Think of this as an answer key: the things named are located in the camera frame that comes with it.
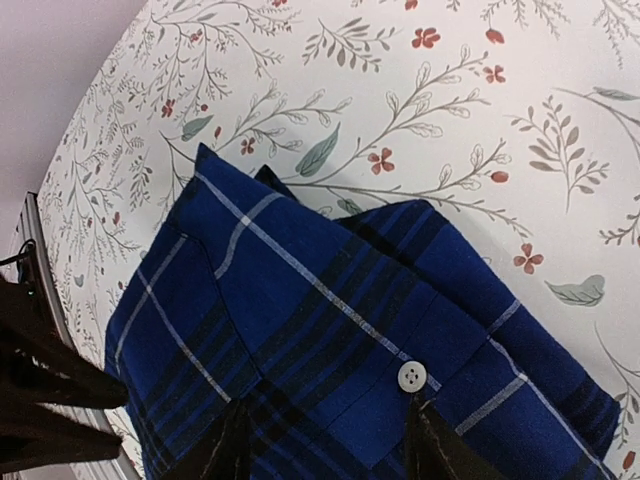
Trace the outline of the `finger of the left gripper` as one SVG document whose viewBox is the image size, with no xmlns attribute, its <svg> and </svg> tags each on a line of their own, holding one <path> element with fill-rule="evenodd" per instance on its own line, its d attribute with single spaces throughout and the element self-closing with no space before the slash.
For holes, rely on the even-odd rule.
<svg viewBox="0 0 640 480">
<path fill-rule="evenodd" d="M 37 404 L 1 401 L 1 471 L 112 460 L 122 440 Z"/>
<path fill-rule="evenodd" d="M 1 388 L 33 403 L 113 409 L 123 383 L 45 329 L 35 292 L 1 280 Z"/>
</svg>

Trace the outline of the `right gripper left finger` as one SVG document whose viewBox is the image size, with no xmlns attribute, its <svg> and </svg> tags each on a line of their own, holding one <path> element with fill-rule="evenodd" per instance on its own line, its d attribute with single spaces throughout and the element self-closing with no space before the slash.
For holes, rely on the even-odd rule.
<svg viewBox="0 0 640 480">
<path fill-rule="evenodd" d="M 244 400 L 232 400 L 166 480 L 244 480 L 251 474 L 251 425 Z"/>
</svg>

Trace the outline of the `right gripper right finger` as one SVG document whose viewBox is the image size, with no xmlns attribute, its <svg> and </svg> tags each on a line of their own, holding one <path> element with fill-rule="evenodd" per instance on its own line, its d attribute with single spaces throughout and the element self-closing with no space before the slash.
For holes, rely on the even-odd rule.
<svg viewBox="0 0 640 480">
<path fill-rule="evenodd" d="M 408 479 L 505 479 L 471 449 L 425 399 L 410 400 L 404 452 Z"/>
</svg>

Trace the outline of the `blue plaid long sleeve shirt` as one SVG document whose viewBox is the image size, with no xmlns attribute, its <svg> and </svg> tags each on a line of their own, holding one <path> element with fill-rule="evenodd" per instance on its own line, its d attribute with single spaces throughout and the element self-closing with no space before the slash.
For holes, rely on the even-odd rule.
<svg viewBox="0 0 640 480">
<path fill-rule="evenodd" d="M 144 473 L 232 400 L 249 479 L 408 479 L 411 399 L 505 479 L 609 479 L 620 408 L 429 203 L 331 220 L 206 146 L 111 316 Z"/>
</svg>

